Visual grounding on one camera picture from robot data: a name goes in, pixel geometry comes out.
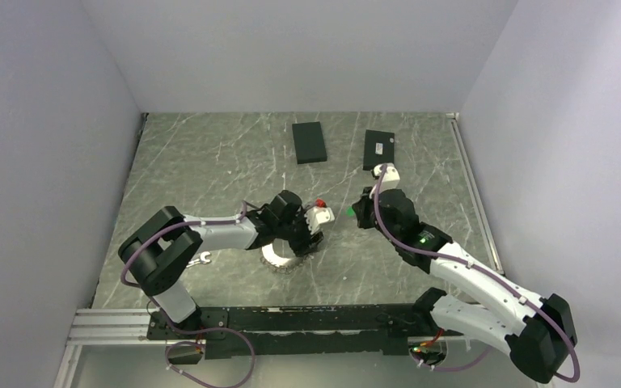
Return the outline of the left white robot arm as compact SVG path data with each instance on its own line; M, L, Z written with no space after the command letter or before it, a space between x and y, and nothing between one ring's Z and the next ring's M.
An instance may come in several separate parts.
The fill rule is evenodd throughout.
M180 279L193 259L226 249L254 251L276 240L287 242L303 258L317 251L323 241L321 227L334 219L323 201L304 203L288 190L260 207L244 202L229 217L188 216L165 206L120 245L120 280L156 302L167 314L168 329L187 340L201 325L201 308Z

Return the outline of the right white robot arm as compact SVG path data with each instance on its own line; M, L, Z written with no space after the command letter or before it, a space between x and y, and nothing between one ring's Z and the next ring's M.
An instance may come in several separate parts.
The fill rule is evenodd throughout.
M421 221L399 189L365 187L351 208L358 227L377 230L403 262L475 301L469 306L446 291L428 289L412 305L413 324L422 335L439 329L468 335L504 353L535 382L580 379L577 331L563 297L544 297L493 271L447 233Z

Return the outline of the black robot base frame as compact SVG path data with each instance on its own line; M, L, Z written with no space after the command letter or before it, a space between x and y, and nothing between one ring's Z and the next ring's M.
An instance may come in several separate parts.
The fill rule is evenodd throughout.
M159 312L146 338L173 344L198 340L205 359L234 356L378 352L405 356L439 329L409 303L338 306L203 307L196 319L172 330Z

